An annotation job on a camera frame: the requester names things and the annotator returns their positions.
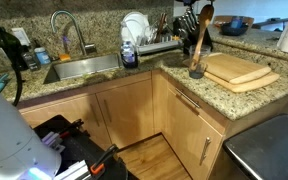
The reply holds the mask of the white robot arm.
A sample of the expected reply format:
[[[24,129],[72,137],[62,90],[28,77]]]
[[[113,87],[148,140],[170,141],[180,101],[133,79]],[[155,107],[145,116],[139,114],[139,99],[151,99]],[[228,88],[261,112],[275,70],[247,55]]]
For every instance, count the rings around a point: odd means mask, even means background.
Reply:
[[[53,180],[60,165],[60,154],[0,93],[0,180]]]

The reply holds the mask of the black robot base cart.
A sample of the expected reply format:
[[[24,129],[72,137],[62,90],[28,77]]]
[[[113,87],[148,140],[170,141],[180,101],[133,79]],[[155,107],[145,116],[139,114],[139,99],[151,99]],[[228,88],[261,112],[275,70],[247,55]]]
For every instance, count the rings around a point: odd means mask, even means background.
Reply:
[[[65,149],[60,153],[62,162],[58,174],[68,170],[74,163],[85,162],[86,172],[77,178],[69,176],[69,180],[129,180],[131,175],[124,161],[117,156],[119,148],[113,157],[104,162],[105,168],[102,172],[98,175],[91,174],[90,167],[111,145],[103,150],[90,139],[86,130],[81,130],[83,124],[81,119],[70,123],[62,115],[56,115],[34,128],[40,138],[51,132],[59,135],[61,145]]]

